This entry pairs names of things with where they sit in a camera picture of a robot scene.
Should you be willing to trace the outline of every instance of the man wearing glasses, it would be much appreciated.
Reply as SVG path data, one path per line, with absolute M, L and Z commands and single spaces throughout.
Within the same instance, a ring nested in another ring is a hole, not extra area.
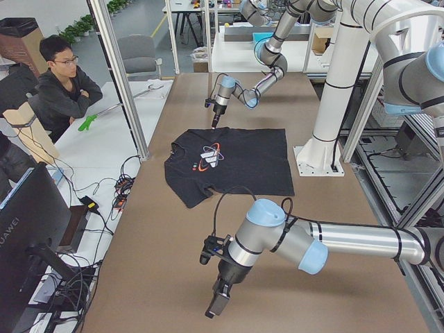
M 74 119 L 102 98 L 100 87 L 77 66 L 78 57 L 68 42 L 57 35 L 40 42 L 48 71 L 38 78 L 38 94 L 29 99 L 37 118 L 56 142 Z

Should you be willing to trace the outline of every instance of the brown table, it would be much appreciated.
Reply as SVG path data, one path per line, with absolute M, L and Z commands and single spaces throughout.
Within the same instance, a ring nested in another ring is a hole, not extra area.
M 252 87 L 262 74 L 236 74 Z M 208 74 L 181 74 L 149 146 L 130 200 L 105 258 L 84 332 L 428 332 L 396 264 L 389 259 L 331 253 L 308 275 L 263 253 L 245 281 L 231 290 L 221 316 L 204 316 L 219 260 L 199 264 L 220 194 L 189 210 L 164 180 L 170 143 L 188 128 L 209 128 L 203 107 Z M 300 178 L 292 146 L 310 137 L 318 99 L 303 74 L 287 74 L 255 110 L 231 100 L 220 126 L 286 128 L 296 191 L 295 214 L 346 223 L 376 223 L 351 168 L 343 178 Z M 281 197 L 268 197 L 280 203 Z M 217 234 L 234 234 L 251 206 L 249 196 L 226 196 Z

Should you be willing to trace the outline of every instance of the black hair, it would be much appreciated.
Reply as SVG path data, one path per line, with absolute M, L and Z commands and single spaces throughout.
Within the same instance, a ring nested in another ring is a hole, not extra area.
M 71 45 L 57 35 L 49 36 L 40 41 L 40 53 L 46 61 L 53 61 L 56 53 L 71 49 Z

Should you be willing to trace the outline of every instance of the glasses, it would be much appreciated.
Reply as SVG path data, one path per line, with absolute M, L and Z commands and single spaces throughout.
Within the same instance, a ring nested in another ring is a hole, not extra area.
M 74 65 L 77 65 L 78 56 L 75 55 L 74 58 L 72 58 L 71 60 L 66 60 L 66 61 L 53 60 L 53 61 L 54 62 L 59 62 L 60 64 L 64 64 L 65 66 L 74 66 Z

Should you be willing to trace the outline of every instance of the gray chair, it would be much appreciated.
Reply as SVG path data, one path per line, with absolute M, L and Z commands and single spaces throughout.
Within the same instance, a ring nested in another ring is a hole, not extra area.
M 129 35 L 117 40 L 127 76 L 158 72 L 162 76 L 162 59 L 155 58 L 154 40 L 144 35 Z

